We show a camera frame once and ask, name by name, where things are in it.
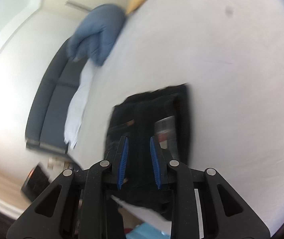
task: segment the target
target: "blue blanket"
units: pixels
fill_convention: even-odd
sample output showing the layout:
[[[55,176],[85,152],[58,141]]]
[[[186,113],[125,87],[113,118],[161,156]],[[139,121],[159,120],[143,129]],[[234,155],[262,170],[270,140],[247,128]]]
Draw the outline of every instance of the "blue blanket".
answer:
[[[66,53],[73,61],[87,56],[103,65],[124,25],[124,11],[114,4],[93,9],[68,41]]]

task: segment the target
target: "silver screw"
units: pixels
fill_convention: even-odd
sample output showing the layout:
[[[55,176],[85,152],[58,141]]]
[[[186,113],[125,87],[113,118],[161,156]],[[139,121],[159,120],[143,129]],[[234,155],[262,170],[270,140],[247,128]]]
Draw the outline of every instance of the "silver screw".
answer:
[[[73,173],[73,171],[71,169],[66,169],[63,171],[63,175],[64,176],[70,176]]]
[[[107,160],[103,160],[102,162],[100,162],[100,165],[101,165],[102,167],[107,167],[107,166],[109,166],[109,164],[110,164],[110,162],[107,161]]]
[[[213,168],[207,169],[206,172],[207,172],[208,175],[212,175],[212,176],[216,174],[216,171]]]
[[[176,161],[176,160],[170,161],[170,166],[178,166],[179,164],[180,164],[179,161]]]

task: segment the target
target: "clothing tag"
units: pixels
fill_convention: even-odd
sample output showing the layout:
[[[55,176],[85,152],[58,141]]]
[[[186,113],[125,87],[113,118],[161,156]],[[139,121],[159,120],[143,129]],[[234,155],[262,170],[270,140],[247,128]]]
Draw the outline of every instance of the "clothing tag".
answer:
[[[169,116],[155,122],[154,129],[161,148],[168,149],[173,159],[179,160],[174,116]]]

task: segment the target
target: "mattress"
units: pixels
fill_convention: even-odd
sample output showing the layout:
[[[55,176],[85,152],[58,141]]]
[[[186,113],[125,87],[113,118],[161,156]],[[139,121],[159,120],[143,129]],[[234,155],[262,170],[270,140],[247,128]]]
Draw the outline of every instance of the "mattress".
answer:
[[[284,0],[147,0],[96,72],[70,154],[89,168],[114,105],[182,83],[190,167],[218,170],[274,234],[284,222]]]

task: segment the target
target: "triangular cutout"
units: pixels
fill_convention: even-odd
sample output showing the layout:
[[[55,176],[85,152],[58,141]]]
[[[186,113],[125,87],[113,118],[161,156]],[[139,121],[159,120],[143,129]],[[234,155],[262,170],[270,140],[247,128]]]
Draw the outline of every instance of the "triangular cutout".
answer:
[[[52,217],[61,192],[61,185],[56,186],[47,197],[35,208],[37,214]]]
[[[221,184],[217,185],[217,189],[219,191],[226,216],[230,217],[243,212],[243,208]]]

